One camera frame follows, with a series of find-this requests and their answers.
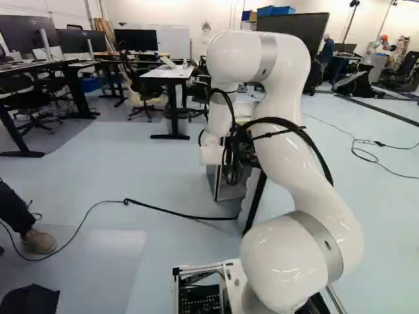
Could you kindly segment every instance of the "whiteboard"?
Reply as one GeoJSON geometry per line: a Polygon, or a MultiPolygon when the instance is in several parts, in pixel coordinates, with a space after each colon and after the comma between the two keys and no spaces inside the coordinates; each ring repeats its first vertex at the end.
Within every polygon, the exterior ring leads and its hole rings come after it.
{"type": "Polygon", "coordinates": [[[191,57],[189,26],[126,23],[115,29],[155,29],[159,52],[169,53],[172,59],[191,57]]]}

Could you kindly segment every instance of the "blue bin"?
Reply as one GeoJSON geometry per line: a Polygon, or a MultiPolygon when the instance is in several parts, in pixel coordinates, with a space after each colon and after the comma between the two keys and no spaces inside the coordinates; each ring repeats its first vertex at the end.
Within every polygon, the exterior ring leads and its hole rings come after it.
{"type": "Polygon", "coordinates": [[[250,20],[250,11],[243,11],[242,13],[242,21],[250,20]]]}
{"type": "Polygon", "coordinates": [[[257,9],[257,17],[271,15],[286,15],[294,13],[295,8],[293,7],[276,7],[274,5],[269,5],[267,7],[257,9]]]}
{"type": "Polygon", "coordinates": [[[83,87],[83,91],[85,93],[90,93],[100,88],[98,77],[92,77],[92,78],[84,77],[81,79],[81,84],[83,87]]]}

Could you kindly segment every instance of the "brown shoe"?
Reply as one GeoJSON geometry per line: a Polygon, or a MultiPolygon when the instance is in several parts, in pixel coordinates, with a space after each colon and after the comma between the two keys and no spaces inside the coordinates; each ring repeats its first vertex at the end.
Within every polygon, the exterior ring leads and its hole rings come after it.
{"type": "Polygon", "coordinates": [[[48,254],[55,251],[57,241],[55,237],[36,229],[31,229],[25,239],[22,239],[22,245],[27,253],[31,254],[48,254]]]}

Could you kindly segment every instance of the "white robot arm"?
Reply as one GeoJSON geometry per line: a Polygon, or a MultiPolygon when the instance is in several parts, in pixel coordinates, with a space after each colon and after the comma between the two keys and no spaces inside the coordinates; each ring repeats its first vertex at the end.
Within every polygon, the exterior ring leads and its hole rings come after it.
{"type": "MultiPolygon", "coordinates": [[[[301,126],[301,94],[310,70],[304,43],[290,35],[224,31],[207,50],[213,86],[230,92],[239,82],[262,82],[267,95],[253,119],[280,117],[301,126]]],[[[201,161],[221,163],[219,138],[231,127],[224,97],[214,94],[209,106],[209,136],[201,161]]],[[[253,125],[253,137],[286,128],[253,125]]],[[[316,166],[310,147],[296,133],[254,141],[267,177],[291,193],[295,210],[254,226],[241,247],[243,269],[251,288],[275,313],[293,313],[361,260],[363,233],[353,213],[316,166]]]]}
{"type": "Polygon", "coordinates": [[[382,45],[382,48],[387,51],[394,51],[397,47],[395,45],[391,45],[388,43],[388,36],[387,35],[379,35],[375,41],[371,41],[368,44],[367,51],[365,55],[362,57],[362,64],[371,64],[371,59],[375,55],[377,48],[382,45]]]}

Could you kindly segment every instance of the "person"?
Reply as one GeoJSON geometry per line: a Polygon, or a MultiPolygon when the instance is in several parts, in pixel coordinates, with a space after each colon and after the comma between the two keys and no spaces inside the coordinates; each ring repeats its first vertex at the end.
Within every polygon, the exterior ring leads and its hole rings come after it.
{"type": "Polygon", "coordinates": [[[32,228],[36,220],[26,203],[3,181],[0,181],[0,219],[20,234],[25,252],[48,254],[55,250],[55,238],[32,228]]]}
{"type": "Polygon", "coordinates": [[[323,39],[325,41],[325,45],[323,46],[323,50],[320,52],[319,61],[324,70],[332,60],[335,42],[332,38],[330,38],[329,34],[325,34],[323,39]]]}

